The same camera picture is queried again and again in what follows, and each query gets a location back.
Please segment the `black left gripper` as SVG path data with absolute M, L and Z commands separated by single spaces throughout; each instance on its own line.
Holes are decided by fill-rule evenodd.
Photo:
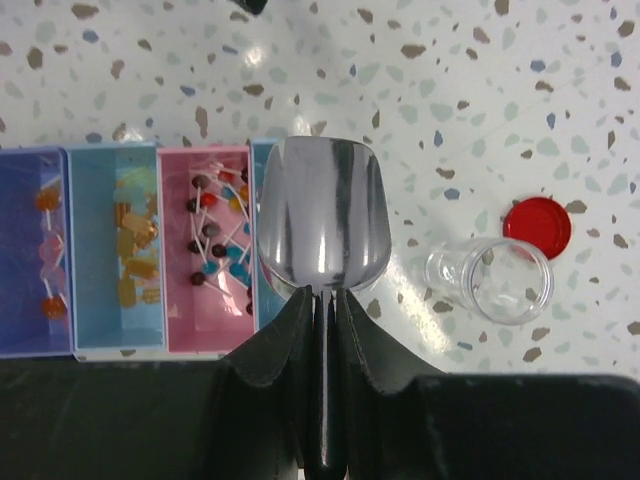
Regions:
M 233 2 L 250 14 L 261 14 L 268 0 L 233 0 Z

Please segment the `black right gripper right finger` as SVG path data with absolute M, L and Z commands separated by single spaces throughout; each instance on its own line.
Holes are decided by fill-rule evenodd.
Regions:
M 417 386 L 444 373 L 376 324 L 349 290 L 336 297 L 340 376 L 351 479 L 437 479 Z

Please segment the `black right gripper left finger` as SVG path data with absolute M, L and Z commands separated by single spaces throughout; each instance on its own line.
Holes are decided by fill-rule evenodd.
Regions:
M 312 384 L 312 289 L 217 363 L 207 419 L 209 479 L 296 479 Z

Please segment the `silver metal scoop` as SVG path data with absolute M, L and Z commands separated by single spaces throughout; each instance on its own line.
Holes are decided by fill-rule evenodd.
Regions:
M 313 294 L 308 479 L 342 479 L 347 470 L 335 296 L 375 283 L 389 263 L 391 244 L 381 170 L 369 146 L 312 136 L 274 145 L 257 246 L 271 282 L 308 287 Z

